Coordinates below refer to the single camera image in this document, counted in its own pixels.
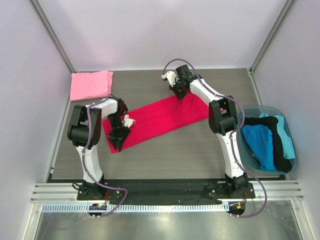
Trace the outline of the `red t shirt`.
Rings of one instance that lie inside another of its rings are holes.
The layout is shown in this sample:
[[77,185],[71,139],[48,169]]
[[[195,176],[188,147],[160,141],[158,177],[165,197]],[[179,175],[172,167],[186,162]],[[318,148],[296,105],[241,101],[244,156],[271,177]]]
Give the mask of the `red t shirt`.
[[209,117],[209,107],[198,96],[188,93],[183,99],[170,96],[129,111],[135,120],[122,149],[128,149],[149,139],[164,135]]

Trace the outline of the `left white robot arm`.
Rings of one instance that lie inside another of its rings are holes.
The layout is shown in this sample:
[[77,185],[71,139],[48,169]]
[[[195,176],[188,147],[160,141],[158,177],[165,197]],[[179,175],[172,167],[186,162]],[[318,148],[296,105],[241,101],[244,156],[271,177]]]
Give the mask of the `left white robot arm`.
[[126,138],[131,133],[134,120],[126,117],[128,108],[121,98],[108,95],[90,105],[75,105],[71,114],[67,138],[75,146],[83,169],[82,184],[73,183],[78,191],[78,200],[101,200],[108,189],[98,157],[98,143],[101,138],[102,122],[109,120],[111,130],[107,140],[111,146],[121,151]]

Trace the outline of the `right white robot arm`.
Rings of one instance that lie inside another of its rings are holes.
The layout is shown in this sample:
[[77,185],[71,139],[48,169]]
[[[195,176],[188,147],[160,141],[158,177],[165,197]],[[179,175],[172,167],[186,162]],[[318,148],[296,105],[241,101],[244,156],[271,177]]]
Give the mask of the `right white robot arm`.
[[182,65],[175,71],[164,72],[161,78],[168,81],[169,89],[178,99],[182,100],[192,93],[207,104],[208,124],[219,140],[224,157],[224,190],[230,198],[243,197],[249,180],[237,144],[238,116],[233,98],[214,90],[201,76],[193,74],[187,65]]

